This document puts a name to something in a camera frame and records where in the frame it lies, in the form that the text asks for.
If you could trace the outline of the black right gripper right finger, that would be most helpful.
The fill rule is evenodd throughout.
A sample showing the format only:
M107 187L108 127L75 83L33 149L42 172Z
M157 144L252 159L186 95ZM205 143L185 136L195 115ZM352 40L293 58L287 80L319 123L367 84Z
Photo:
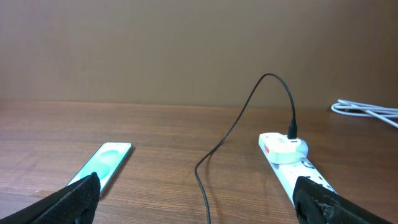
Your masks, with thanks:
M392 224L307 177L298 177L293 204L300 224Z

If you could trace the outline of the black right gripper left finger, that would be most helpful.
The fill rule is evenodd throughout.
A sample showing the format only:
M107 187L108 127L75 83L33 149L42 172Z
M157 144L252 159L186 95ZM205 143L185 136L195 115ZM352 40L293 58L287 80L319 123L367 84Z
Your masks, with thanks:
M1 219L1 224L92 224L100 199L96 172Z

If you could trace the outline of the blue Galaxy smartphone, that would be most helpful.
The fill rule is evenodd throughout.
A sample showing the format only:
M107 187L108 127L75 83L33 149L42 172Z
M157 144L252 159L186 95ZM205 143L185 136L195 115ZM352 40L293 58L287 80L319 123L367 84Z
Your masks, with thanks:
M130 142L104 143L69 181L67 186L96 172L100 182L99 197L102 197L108 184L123 165L132 148L133 144Z

